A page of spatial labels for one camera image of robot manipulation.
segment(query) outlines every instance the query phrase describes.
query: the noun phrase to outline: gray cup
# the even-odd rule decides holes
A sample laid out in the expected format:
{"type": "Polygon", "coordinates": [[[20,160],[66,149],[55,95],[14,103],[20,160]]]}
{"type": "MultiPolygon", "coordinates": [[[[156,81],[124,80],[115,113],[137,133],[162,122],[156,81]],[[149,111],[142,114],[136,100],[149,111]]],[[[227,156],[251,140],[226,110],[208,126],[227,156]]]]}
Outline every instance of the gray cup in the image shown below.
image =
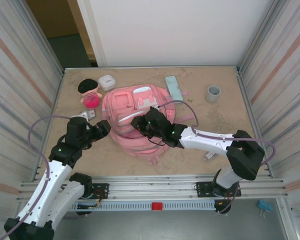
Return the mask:
{"type": "Polygon", "coordinates": [[[205,99],[209,103],[215,103],[218,100],[220,93],[221,93],[220,87],[216,85],[211,85],[208,87],[208,91],[206,92],[205,99]]]}

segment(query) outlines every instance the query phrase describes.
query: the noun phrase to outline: table surface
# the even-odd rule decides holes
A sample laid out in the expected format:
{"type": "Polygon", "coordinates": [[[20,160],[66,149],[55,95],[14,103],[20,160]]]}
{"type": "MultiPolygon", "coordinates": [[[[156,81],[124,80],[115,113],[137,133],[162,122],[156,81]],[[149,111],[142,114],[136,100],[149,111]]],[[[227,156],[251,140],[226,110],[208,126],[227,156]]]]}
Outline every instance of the table surface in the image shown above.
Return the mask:
{"type": "MultiPolygon", "coordinates": [[[[161,68],[87,68],[67,69],[55,114],[74,116],[86,110],[80,103],[78,84],[83,79],[95,79],[111,75],[116,80],[116,88],[154,84],[166,87],[165,77],[176,76],[181,91],[189,91],[183,99],[189,103],[199,119],[199,130],[215,133],[235,133],[238,129],[253,135],[253,130],[242,98],[233,67],[161,67],[161,68]],[[216,103],[205,100],[208,86],[218,85],[221,88],[220,98],[216,103]]],[[[190,110],[183,104],[176,104],[176,118],[189,115],[190,110]]],[[[101,105],[96,109],[96,118],[90,123],[101,120],[101,105]]],[[[60,136],[66,133],[66,119],[55,118],[52,122],[46,146],[45,156],[60,136]]],[[[183,124],[192,125],[194,119],[183,124]]],[[[158,166],[149,165],[146,160],[125,154],[107,136],[95,142],[89,150],[83,151],[77,161],[74,172],[90,176],[135,176],[135,175],[179,175],[179,174],[212,174],[220,168],[229,166],[226,157],[217,156],[205,161],[206,151],[198,149],[170,148],[161,156],[158,166]]]]}

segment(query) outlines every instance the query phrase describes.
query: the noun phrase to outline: doll's black hair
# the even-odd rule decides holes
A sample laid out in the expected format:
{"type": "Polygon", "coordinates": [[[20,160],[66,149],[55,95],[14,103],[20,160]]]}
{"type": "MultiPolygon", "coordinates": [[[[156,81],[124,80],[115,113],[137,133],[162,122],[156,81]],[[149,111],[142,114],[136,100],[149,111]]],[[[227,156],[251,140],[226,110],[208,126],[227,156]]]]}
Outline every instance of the doll's black hair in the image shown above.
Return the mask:
{"type": "Polygon", "coordinates": [[[78,92],[81,94],[84,94],[90,90],[96,89],[98,87],[98,82],[87,78],[85,80],[83,80],[82,82],[80,82],[79,86],[78,86],[78,92]]]}

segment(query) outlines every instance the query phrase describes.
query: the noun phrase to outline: white case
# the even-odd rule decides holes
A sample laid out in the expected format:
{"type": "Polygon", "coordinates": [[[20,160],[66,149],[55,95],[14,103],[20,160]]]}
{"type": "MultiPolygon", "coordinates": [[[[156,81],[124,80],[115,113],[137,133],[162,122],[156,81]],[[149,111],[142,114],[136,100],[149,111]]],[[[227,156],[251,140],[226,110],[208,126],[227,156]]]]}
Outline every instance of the white case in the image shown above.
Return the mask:
{"type": "Polygon", "coordinates": [[[100,87],[104,91],[109,91],[116,86],[116,80],[111,75],[104,75],[98,79],[100,87]]]}

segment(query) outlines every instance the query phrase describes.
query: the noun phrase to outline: stuffed doll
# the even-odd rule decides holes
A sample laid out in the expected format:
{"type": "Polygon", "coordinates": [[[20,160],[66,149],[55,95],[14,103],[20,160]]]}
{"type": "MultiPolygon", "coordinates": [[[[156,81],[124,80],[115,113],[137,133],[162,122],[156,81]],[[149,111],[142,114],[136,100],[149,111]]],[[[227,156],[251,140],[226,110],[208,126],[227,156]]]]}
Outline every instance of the stuffed doll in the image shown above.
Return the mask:
{"type": "Polygon", "coordinates": [[[102,94],[98,93],[97,81],[87,78],[80,82],[78,86],[78,92],[82,95],[81,103],[85,105],[87,109],[95,109],[99,103],[102,94]]]}

